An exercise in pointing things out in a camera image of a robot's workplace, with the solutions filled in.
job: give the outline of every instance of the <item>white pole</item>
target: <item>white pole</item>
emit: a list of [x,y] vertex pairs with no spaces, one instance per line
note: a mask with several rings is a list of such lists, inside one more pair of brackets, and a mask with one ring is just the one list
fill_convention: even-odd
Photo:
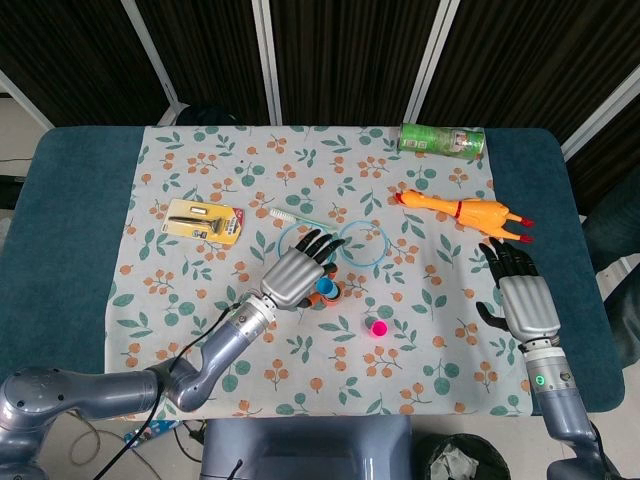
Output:
[[18,88],[18,86],[7,77],[2,70],[0,70],[0,86],[2,86],[18,104],[24,108],[33,119],[42,125],[45,129],[51,130],[55,128],[53,123],[49,121],[47,117],[36,107],[31,100]]
[[403,122],[405,123],[416,123],[418,121],[418,115],[422,110],[422,104],[427,96],[429,85],[438,66],[440,54],[449,36],[459,4],[460,0],[440,0],[436,16],[433,19],[433,25],[431,25],[429,39],[424,48],[422,62],[420,62],[420,67],[418,68],[416,81],[409,97],[407,110],[404,114]]
[[252,0],[253,20],[256,26],[258,51],[262,65],[262,78],[267,96],[267,109],[271,125],[282,125],[282,108],[280,106],[280,88],[278,86],[278,67],[276,51],[273,43],[271,24],[271,7],[269,0]]
[[156,46],[151,39],[151,35],[149,35],[149,30],[147,30],[147,26],[144,23],[142,15],[140,14],[140,10],[138,10],[136,0],[121,0],[121,2],[122,6],[127,12],[127,15],[129,16],[129,20],[131,20],[133,28],[138,34],[138,38],[142,43],[144,51],[147,52],[147,57],[149,57],[149,61],[151,62],[153,69],[156,71],[156,75],[158,76],[158,80],[160,80],[162,89],[167,96],[167,100],[169,100],[169,105],[171,105],[173,111],[176,113],[176,115],[178,115],[183,107],[178,101],[178,95],[173,88],[173,83],[171,83],[169,74],[164,68],[164,64],[160,59],[158,50],[156,49]]
[[640,93],[640,66],[573,132],[563,144],[564,161],[568,161],[607,123]]

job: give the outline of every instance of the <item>black curtain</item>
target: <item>black curtain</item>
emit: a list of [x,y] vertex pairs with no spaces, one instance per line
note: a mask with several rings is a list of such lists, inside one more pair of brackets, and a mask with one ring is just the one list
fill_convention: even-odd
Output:
[[398,125],[437,0],[271,0],[285,124]]
[[0,69],[55,126],[156,124],[168,107],[120,0],[0,0]]
[[269,124],[250,0],[137,0],[181,102]]
[[609,190],[640,165],[638,127],[640,97],[629,103],[567,162],[581,214],[588,215]]
[[462,0],[419,122],[564,142],[640,64],[635,0]]

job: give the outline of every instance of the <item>teal table edge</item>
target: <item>teal table edge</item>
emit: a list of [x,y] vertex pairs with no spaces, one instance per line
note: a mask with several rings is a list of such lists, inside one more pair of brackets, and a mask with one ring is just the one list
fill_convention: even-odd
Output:
[[[27,365],[103,372],[104,312],[143,131],[58,128],[40,141],[0,257],[0,380]],[[523,248],[553,294],[585,406],[611,410],[624,380],[560,146],[542,129],[486,134],[496,197],[536,221]]]

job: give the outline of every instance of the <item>yellow chicken toy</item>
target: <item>yellow chicken toy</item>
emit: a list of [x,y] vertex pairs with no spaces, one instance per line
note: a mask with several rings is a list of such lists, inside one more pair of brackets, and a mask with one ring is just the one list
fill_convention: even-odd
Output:
[[533,237],[529,235],[516,235],[502,228],[507,220],[519,222],[525,227],[532,227],[534,223],[533,220],[510,213],[509,209],[500,202],[481,200],[479,198],[440,200],[438,198],[425,197],[415,190],[396,193],[396,200],[407,207],[429,208],[447,213],[461,225],[475,228],[492,237],[508,238],[522,243],[533,242]]

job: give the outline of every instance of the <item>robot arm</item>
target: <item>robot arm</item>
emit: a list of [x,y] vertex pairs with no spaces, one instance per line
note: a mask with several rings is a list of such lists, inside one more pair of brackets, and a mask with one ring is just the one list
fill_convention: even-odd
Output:
[[0,385],[0,480],[44,480],[36,463],[58,415],[77,410],[88,419],[145,412],[164,394],[182,411],[201,407],[220,375],[275,318],[276,309],[298,305],[335,265],[322,263],[342,244],[331,235],[307,234],[262,279],[251,295],[202,345],[202,368],[178,357],[141,372],[84,375],[27,368]]
[[495,252],[484,244],[489,268],[502,292],[505,318],[491,315],[484,304],[476,307],[492,327],[510,332],[522,342],[529,381],[536,394],[549,435],[573,449],[575,459],[553,462],[550,480],[591,480],[617,474],[601,449],[580,392],[557,337],[560,320],[544,278],[531,258],[511,245],[491,239]]

